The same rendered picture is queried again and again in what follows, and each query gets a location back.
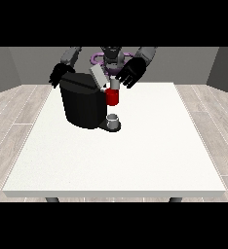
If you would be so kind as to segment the small grey coffee pod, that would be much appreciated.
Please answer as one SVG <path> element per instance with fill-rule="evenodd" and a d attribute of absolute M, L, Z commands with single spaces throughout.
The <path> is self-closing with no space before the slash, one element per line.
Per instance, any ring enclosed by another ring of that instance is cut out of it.
<path fill-rule="evenodd" d="M 110 88 L 111 89 L 119 89 L 120 88 L 120 82 L 114 77 L 110 77 Z"/>

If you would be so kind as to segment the red pod holder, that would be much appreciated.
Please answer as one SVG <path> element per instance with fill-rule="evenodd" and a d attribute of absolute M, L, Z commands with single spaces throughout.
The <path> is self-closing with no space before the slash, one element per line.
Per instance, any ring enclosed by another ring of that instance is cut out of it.
<path fill-rule="evenodd" d="M 107 89 L 105 94 L 107 105 L 115 106 L 119 103 L 119 91 L 117 89 Z"/>

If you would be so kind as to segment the black coffee machine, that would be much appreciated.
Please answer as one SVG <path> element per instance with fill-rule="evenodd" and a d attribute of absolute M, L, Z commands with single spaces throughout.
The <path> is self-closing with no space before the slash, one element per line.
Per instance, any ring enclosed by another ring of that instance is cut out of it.
<path fill-rule="evenodd" d="M 120 121 L 115 129 L 107 127 L 106 89 L 99 89 L 91 74 L 67 72 L 61 77 L 59 88 L 65 116 L 73 125 L 109 132 L 121 129 Z"/>

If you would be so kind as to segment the pale grey machine lid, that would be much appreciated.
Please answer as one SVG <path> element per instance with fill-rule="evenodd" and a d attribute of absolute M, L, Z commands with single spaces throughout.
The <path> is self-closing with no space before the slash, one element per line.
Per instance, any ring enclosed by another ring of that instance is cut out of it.
<path fill-rule="evenodd" d="M 105 87 L 108 83 L 108 79 L 106 78 L 101 66 L 96 64 L 89 69 L 91 75 L 93 76 L 95 83 L 99 89 Z"/>

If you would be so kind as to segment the small grey cup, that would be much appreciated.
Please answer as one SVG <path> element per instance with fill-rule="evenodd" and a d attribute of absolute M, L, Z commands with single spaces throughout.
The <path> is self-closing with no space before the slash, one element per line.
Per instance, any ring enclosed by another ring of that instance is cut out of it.
<path fill-rule="evenodd" d="M 116 114 L 109 114 L 106 117 L 107 120 L 107 127 L 110 129 L 115 129 L 119 125 L 119 118 Z"/>

